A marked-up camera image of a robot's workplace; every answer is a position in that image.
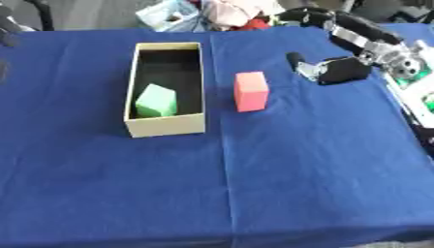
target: cardboard box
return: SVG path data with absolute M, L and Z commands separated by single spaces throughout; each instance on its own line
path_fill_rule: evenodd
M 138 117 L 135 101 L 149 83 L 176 91 L 178 112 L 175 116 Z M 201 44 L 137 44 L 124 121 L 133 138 L 204 133 Z

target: blue tablecloth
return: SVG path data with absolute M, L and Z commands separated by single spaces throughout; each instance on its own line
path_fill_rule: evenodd
M 424 25 L 390 28 L 434 45 Z M 207 132 L 131 139 L 135 43 L 202 43 Z M 348 54 L 317 29 L 26 33 L 0 48 L 0 247 L 344 247 L 434 233 L 433 165 L 378 74 L 321 87 L 285 59 Z M 264 71 L 264 111 L 233 76 Z

